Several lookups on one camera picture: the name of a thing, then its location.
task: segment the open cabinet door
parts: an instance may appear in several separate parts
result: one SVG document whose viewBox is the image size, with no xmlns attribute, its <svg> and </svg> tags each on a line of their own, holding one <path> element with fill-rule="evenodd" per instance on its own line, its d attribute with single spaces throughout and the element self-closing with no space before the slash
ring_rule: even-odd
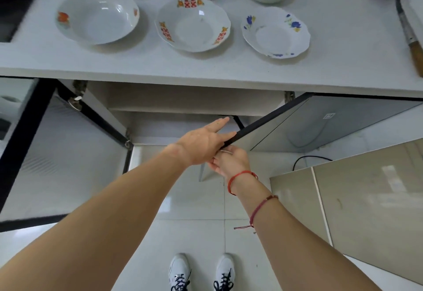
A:
<svg viewBox="0 0 423 291">
<path fill-rule="evenodd" d="M 225 146 L 307 153 L 422 103 L 421 98 L 304 93 L 240 130 Z"/>
<path fill-rule="evenodd" d="M 124 135 L 57 80 L 34 83 L 0 157 L 0 232 L 58 222 L 129 164 Z"/>
</svg>

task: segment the red string bracelet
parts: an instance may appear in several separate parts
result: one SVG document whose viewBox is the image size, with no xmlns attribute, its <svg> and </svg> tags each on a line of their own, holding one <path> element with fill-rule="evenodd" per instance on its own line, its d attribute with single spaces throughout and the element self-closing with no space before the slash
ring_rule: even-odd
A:
<svg viewBox="0 0 423 291">
<path fill-rule="evenodd" d="M 256 209 L 253 211 L 253 213 L 251 214 L 251 217 L 250 217 L 250 225 L 247 225 L 247 226 L 240 226 L 240 227 L 238 227 L 238 228 L 234 228 L 235 230 L 236 229 L 246 229 L 246 228 L 253 228 L 254 226 L 252 225 L 252 222 L 254 221 L 254 217 L 256 216 L 256 214 L 257 214 L 257 212 L 258 212 L 258 210 L 260 210 L 261 208 L 262 208 L 262 206 L 268 201 L 268 200 L 271 200 L 272 198 L 278 198 L 278 196 L 277 195 L 271 195 L 271 196 L 268 196 L 267 198 L 265 198 L 257 207 L 256 207 Z"/>
<path fill-rule="evenodd" d="M 235 174 L 234 176 L 232 176 L 232 177 L 230 178 L 229 182 L 228 182 L 228 192 L 229 192 L 229 193 L 231 193 L 232 195 L 235 195 L 235 194 L 234 194 L 234 193 L 232 193 L 232 191 L 230 190 L 230 185 L 232 184 L 232 181 L 235 179 L 235 177 L 237 177 L 238 175 L 241 175 L 241 174 L 245 174 L 245 173 L 251 174 L 252 176 L 255 176 L 255 177 L 256 177 L 256 179 L 258 179 L 258 176 L 257 176 L 255 173 L 251 172 L 251 171 L 247 171 L 247 170 L 245 170 L 245 171 L 239 172 L 238 174 Z"/>
</svg>

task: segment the wooden handle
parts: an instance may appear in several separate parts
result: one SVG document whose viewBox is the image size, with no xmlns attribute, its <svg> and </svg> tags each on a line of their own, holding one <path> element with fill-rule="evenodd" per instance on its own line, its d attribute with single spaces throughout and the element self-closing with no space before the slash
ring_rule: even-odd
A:
<svg viewBox="0 0 423 291">
<path fill-rule="evenodd" d="M 418 41 L 412 42 L 409 46 L 417 73 L 423 77 L 423 49 Z"/>
</svg>

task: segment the black shoelace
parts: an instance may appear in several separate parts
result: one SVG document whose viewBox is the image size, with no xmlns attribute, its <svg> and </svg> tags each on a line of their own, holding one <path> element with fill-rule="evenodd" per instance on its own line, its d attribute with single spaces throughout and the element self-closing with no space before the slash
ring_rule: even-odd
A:
<svg viewBox="0 0 423 291">
<path fill-rule="evenodd" d="M 189 280 L 189 275 L 186 282 L 184 281 L 183 273 L 178 276 L 176 278 L 176 285 L 172 286 L 171 291 L 187 291 L 187 286 L 191 283 L 191 281 Z"/>
<path fill-rule="evenodd" d="M 234 287 L 234 283 L 232 283 L 230 281 L 230 271 L 232 269 L 229 270 L 228 275 L 225 275 L 225 273 L 222 273 L 222 285 L 219 286 L 219 282 L 218 281 L 214 281 L 213 286 L 214 289 L 216 291 L 229 291 L 230 289 L 232 289 Z"/>
</svg>

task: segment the white sneaker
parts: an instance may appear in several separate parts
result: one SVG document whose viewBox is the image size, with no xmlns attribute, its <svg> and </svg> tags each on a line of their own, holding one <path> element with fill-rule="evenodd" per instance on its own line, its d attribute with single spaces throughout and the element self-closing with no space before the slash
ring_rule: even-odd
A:
<svg viewBox="0 0 423 291">
<path fill-rule="evenodd" d="M 214 281 L 214 289 L 216 291 L 229 291 L 234 287 L 235 281 L 235 264 L 234 259 L 225 253 L 219 260 L 216 269 L 216 281 Z"/>
<path fill-rule="evenodd" d="M 190 291 L 191 288 L 188 288 L 190 275 L 191 268 L 189 267 L 187 257 L 183 253 L 177 254 L 169 267 L 171 291 Z"/>
</svg>

